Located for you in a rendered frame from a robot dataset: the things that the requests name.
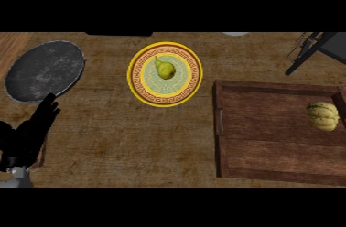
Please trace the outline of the brown wooden tray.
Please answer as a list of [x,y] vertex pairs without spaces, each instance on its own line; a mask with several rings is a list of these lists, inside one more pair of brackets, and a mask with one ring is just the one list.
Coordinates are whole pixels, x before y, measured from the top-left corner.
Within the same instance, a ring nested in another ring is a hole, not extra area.
[[[315,101],[338,109],[334,131],[306,117]],[[346,88],[251,81],[212,84],[215,176],[346,186]]]

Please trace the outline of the pale yellow ribbed squash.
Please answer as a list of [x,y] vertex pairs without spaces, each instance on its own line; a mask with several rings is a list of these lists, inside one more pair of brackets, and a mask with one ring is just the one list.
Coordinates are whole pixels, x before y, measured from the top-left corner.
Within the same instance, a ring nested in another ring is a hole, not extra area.
[[306,116],[312,125],[323,130],[334,131],[338,125],[338,110],[334,104],[313,102],[306,106]]

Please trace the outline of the yellow patterned round plate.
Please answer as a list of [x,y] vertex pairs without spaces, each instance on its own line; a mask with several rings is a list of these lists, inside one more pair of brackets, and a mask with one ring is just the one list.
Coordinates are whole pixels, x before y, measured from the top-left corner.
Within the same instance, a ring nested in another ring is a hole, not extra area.
[[184,103],[202,81],[202,66],[195,52],[176,42],[156,42],[133,56],[127,83],[134,97],[159,108]]

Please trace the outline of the yellow green pear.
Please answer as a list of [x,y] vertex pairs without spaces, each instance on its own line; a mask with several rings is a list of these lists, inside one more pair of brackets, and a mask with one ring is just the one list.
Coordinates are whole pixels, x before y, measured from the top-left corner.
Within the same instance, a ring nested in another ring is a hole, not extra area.
[[153,61],[155,69],[158,76],[164,79],[168,80],[173,78],[176,74],[176,68],[170,62],[159,61],[158,59]]

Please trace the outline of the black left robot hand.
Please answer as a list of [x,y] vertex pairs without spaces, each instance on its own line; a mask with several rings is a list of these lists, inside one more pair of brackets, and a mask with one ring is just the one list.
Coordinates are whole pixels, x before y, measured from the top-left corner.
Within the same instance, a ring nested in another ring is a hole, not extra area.
[[32,166],[59,111],[54,95],[48,93],[31,118],[16,129],[0,121],[0,171],[5,172],[8,168]]

